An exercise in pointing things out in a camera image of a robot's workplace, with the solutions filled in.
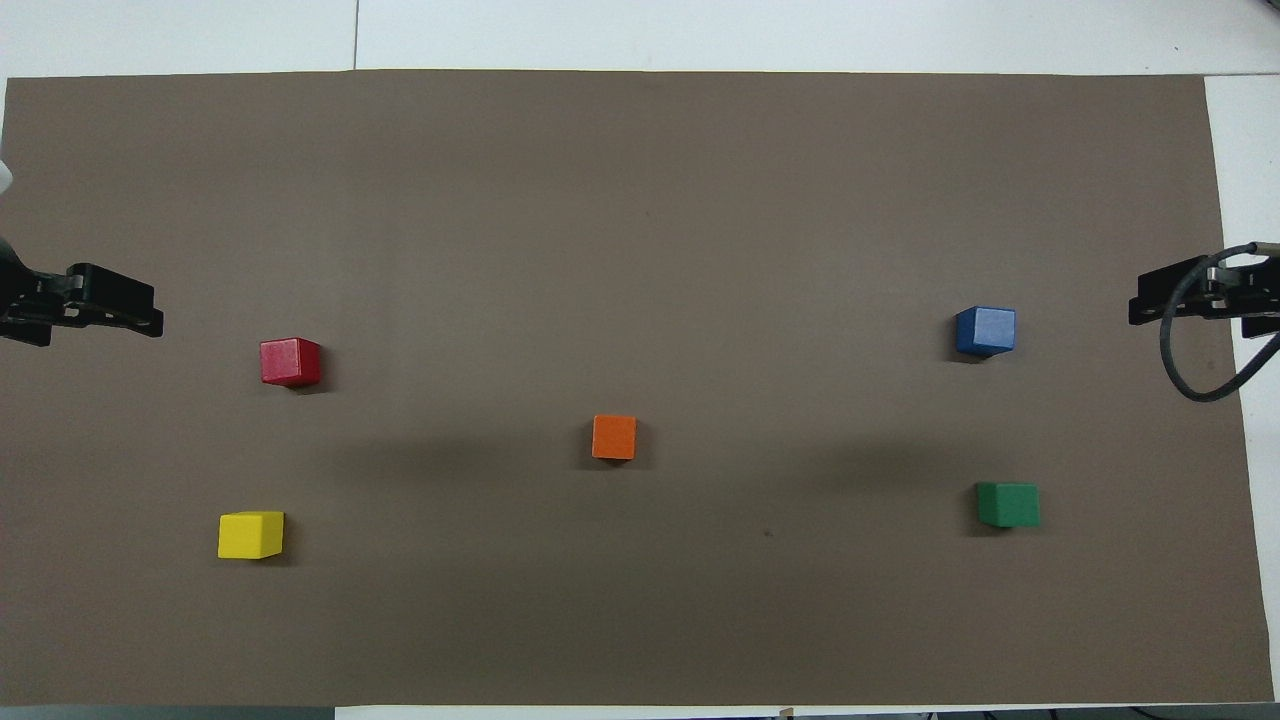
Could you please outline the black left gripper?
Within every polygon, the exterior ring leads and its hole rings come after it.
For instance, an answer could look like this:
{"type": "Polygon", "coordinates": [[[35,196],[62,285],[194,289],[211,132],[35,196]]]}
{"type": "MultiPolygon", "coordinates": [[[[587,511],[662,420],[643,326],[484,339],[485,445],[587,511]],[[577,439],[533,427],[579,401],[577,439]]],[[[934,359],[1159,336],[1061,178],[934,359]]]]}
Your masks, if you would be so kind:
{"type": "Polygon", "coordinates": [[[1,238],[4,340],[47,347],[54,327],[106,327],[159,338],[163,336],[164,314],[155,310],[154,299],[151,284],[91,263],[73,264],[68,275],[32,270],[1,238]],[[86,307],[67,307],[68,291],[69,300],[86,307]],[[137,318],[120,313],[150,314],[137,318]]]}

